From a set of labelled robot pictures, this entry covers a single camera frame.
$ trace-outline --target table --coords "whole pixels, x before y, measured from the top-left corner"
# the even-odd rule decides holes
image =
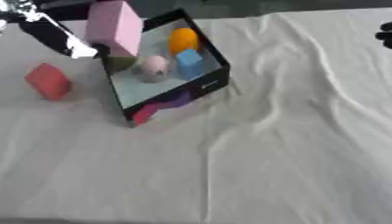
[[[228,88],[124,127],[97,60],[0,39],[0,215],[155,223],[390,223],[391,9],[198,20]],[[82,36],[83,22],[69,22]],[[24,76],[74,82],[62,102]]]

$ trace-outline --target orange ball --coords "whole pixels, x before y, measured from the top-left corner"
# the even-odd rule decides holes
[[[199,38],[191,28],[179,28],[171,33],[169,40],[171,54],[175,56],[186,49],[199,50]]]

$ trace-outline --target red cube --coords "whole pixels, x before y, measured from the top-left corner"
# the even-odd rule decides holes
[[[58,101],[71,89],[71,82],[55,66],[43,63],[27,74],[25,80],[50,101]]]

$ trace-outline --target dark background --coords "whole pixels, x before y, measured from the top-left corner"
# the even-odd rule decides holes
[[[129,0],[144,18],[182,7],[194,18],[253,17],[278,11],[392,7],[392,0]]]

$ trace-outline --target foam block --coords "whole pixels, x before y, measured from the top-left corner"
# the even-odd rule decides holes
[[[187,81],[203,73],[201,56],[193,49],[187,49],[176,56],[178,71]]]
[[[137,56],[142,31],[143,20],[124,1],[98,2],[90,8],[86,39],[108,46],[111,56]]]
[[[51,101],[61,99],[71,89],[71,82],[68,78],[57,67],[46,63],[36,67],[24,78],[46,99]]]

